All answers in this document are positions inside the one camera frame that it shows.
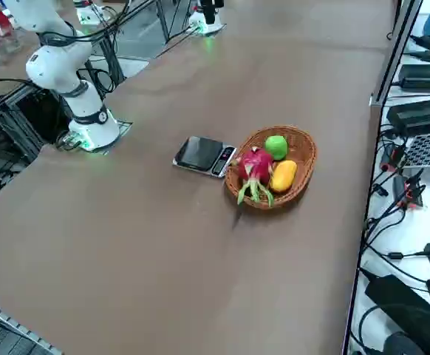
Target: fruit basket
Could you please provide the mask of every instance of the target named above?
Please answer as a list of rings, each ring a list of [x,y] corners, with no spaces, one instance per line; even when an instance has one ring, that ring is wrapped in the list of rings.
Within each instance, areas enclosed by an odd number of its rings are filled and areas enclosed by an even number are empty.
[[[238,148],[235,158],[243,155],[254,146],[263,147],[266,139],[272,135],[281,135],[286,139],[289,149],[285,159],[297,163],[297,173],[290,189],[281,194],[273,194],[274,202],[271,206],[269,206],[267,197],[264,195],[260,197],[258,203],[245,197],[243,202],[256,209],[277,209],[295,201],[309,183],[317,159],[317,146],[312,137],[294,126],[272,126],[260,129]],[[238,191],[242,188],[242,181],[238,176],[236,166],[231,166],[228,169],[225,184],[231,194],[237,197]]]

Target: dragon fruit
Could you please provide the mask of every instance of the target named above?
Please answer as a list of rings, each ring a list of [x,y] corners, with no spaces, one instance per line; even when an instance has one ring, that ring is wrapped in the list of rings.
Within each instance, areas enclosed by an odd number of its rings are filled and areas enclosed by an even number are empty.
[[[269,206],[273,204],[274,198],[265,185],[269,184],[269,179],[273,173],[273,157],[265,150],[254,146],[249,152],[237,158],[234,165],[238,166],[238,175],[243,180],[243,187],[238,192],[238,204],[243,201],[248,187],[251,192],[251,199],[259,202],[259,190],[267,195]]]

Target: kitchen scale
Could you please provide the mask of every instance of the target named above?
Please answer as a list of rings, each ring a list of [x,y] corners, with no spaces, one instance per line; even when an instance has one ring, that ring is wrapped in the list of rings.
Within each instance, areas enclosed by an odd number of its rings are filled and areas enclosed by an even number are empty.
[[[223,178],[236,148],[209,138],[192,136],[180,148],[172,164],[205,175]]]

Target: brown table surface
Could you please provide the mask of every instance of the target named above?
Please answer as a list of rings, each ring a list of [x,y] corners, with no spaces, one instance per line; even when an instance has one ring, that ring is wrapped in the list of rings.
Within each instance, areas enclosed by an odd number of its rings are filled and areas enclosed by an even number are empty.
[[[106,157],[43,149],[0,192],[0,308],[67,354],[338,354],[390,0],[227,1],[106,103],[134,122]],[[300,204],[235,208],[174,168],[189,135],[295,124],[318,144]]]

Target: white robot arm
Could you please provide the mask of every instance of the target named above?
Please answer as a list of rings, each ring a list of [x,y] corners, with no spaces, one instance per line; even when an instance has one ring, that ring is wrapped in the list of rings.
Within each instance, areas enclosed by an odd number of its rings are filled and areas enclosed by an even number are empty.
[[[92,43],[79,41],[75,31],[55,11],[50,0],[4,0],[25,30],[57,33],[54,41],[36,50],[26,64],[30,79],[44,89],[60,94],[73,117],[69,129],[82,137],[81,147],[92,151],[112,144],[120,135],[117,121],[103,105],[94,85],[79,79],[77,70],[92,54]]]

